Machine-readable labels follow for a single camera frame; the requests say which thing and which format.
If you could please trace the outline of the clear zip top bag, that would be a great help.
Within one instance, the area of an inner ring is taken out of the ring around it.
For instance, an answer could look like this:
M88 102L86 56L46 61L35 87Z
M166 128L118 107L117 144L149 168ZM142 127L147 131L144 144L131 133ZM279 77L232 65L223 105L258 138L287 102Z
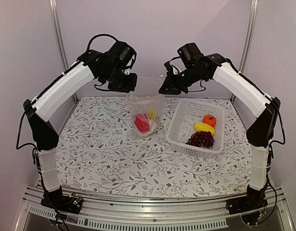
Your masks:
M127 94L127 105L131 113L131 137L135 140L145 138L152 134L139 132L135 126L136 114L146 114L148 117L149 111L154 109L157 112L154 120L158 123L158 126L160 125L164 96L159 94L159 88L163 80L163 75L159 77L138 77L135 90Z

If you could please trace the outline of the yellow corn front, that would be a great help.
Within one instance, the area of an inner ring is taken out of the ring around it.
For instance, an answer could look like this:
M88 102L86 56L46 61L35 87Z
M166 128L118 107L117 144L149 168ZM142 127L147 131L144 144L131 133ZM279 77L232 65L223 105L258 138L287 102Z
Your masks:
M151 110L149 111L149 113L148 113L148 118L149 118L149 119L155 119L155 118L156 118L156 115L157 115L156 110L151 109Z

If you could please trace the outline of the red bell pepper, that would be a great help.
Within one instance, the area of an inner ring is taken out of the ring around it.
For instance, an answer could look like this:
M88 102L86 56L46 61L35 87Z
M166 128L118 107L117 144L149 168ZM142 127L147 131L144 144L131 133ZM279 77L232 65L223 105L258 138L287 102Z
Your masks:
M135 115L135 126L141 133L150 131L149 118L146 114Z

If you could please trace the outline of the yellow lemon back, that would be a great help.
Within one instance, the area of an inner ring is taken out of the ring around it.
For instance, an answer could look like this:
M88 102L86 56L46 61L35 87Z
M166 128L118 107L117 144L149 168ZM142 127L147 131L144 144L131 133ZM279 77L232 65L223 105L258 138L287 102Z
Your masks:
M206 123L195 123L194 129L196 132L210 132L212 136L215 135L215 129Z

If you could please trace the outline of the orange mandarin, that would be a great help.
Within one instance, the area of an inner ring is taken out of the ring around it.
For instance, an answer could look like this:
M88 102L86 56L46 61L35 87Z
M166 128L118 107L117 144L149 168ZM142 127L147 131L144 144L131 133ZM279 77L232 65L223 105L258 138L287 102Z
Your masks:
M217 123L217 120L214 116L212 115L205 115L203 117L203 120L202 120L203 123L211 126L211 127L215 127L216 123Z

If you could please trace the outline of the dark red grapes bunch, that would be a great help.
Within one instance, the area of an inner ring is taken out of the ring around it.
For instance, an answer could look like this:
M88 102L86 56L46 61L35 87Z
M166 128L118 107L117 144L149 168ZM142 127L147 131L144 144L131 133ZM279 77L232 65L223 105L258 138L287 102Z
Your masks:
M214 146L214 137L210 132L196 132L186 142L187 145L201 147L201 148L212 148Z

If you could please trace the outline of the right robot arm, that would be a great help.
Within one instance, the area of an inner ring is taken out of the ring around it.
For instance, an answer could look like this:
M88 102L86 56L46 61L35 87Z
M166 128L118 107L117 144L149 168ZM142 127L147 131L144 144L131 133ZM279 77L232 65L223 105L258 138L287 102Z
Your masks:
M265 190L268 186L268 172L273 159L272 138L276 121L280 119L280 100L264 93L253 82L239 72L232 62L219 54L196 55L186 64L186 69L176 72L167 61L165 81L160 94L178 95L188 93L188 87L198 81L214 80L227 88L251 111L256 118L247 129L247 140L251 146L251 178L246 196L239 201L229 200L228 206L243 205L247 210L265 204Z

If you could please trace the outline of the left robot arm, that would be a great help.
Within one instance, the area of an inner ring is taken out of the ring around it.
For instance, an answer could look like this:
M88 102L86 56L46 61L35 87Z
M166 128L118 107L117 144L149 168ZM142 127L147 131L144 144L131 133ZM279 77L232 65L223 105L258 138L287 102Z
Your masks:
M41 176L44 197L55 209L64 207L66 196L62 194L56 169L59 135L49 120L65 101L94 79L102 84L108 83L109 91L134 90L137 75L129 71L135 61L136 52L132 48L110 49L105 53L87 50L38 96L24 102L24 116L35 142L35 163Z

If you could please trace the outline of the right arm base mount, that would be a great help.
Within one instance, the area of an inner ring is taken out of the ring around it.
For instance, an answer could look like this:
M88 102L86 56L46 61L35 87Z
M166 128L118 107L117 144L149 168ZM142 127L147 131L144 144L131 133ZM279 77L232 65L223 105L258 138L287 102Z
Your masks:
M265 195L258 199L252 195L245 195L226 201L226 209L230 215L240 214L240 218L247 226L256 226L266 214L267 199Z

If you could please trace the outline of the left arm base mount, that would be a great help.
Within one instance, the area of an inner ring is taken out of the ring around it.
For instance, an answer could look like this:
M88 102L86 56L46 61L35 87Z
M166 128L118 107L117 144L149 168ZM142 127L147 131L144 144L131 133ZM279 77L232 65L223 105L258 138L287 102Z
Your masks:
M41 200L42 206L72 214L80 214L82 204L83 198L74 193L68 196L60 192L44 193Z

